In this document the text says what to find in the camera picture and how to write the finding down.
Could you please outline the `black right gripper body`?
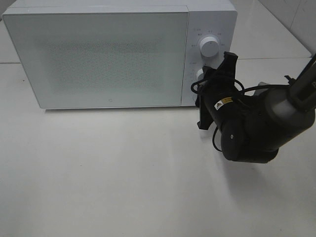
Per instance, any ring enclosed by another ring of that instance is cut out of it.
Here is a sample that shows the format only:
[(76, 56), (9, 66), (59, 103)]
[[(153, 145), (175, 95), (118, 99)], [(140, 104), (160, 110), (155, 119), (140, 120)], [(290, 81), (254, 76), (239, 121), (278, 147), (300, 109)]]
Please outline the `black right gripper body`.
[(214, 122), (222, 130), (226, 122), (241, 119), (241, 108), (233, 99), (238, 93), (235, 87), (237, 59), (236, 54), (225, 51), (224, 60), (217, 69), (202, 67), (204, 78), (200, 82), (204, 83), (194, 83), (196, 106), (199, 108), (199, 129), (208, 130)]

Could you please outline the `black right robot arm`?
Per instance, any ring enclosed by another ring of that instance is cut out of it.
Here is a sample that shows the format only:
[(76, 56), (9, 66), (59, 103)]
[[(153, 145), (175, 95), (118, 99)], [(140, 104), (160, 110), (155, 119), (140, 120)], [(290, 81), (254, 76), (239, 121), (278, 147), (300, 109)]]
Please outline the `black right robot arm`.
[(215, 124), (221, 133), (215, 149), (236, 162), (268, 163), (279, 148), (309, 129), (316, 119), (316, 60), (287, 84), (260, 83), (245, 88), (236, 79), (237, 55), (224, 52), (218, 68), (204, 66), (191, 85), (199, 109), (197, 126)]

